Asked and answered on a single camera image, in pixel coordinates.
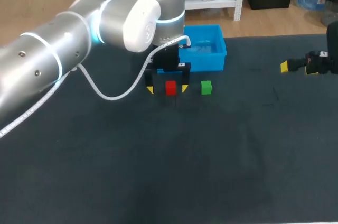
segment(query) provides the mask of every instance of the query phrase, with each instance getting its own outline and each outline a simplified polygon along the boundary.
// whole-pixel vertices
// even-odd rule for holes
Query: wooden floor
[[[0,0],[0,45],[51,20],[74,0]],[[291,5],[289,9],[253,11],[245,2],[242,18],[232,20],[233,9],[197,10],[186,13],[187,25],[220,24],[225,37],[325,33],[317,13]]]

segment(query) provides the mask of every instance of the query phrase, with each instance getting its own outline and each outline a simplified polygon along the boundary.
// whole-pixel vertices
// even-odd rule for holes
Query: red cube
[[[176,81],[171,80],[165,83],[165,92],[167,96],[175,96],[176,95]]]

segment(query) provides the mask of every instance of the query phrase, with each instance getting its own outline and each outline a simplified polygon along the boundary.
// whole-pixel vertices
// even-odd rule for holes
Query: black mat
[[[338,221],[338,78],[279,67],[326,37],[226,42],[225,71],[194,74],[176,99],[163,91],[177,74],[109,103],[72,73],[0,141],[0,223]],[[100,48],[85,65],[116,95],[143,61]]]

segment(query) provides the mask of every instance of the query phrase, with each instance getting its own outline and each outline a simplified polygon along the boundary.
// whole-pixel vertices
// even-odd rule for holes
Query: dark tabletop
[[[0,223],[211,224],[338,221],[337,76],[280,73],[326,36],[226,39],[224,72],[185,94],[140,83],[100,99],[78,70],[0,141]],[[145,54],[85,62],[118,95]],[[213,95],[201,96],[201,80]]]

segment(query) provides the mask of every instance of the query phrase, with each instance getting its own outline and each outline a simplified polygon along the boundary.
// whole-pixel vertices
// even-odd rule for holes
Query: green cube
[[[201,92],[202,95],[211,95],[212,94],[212,85],[210,80],[203,80],[201,82]]]

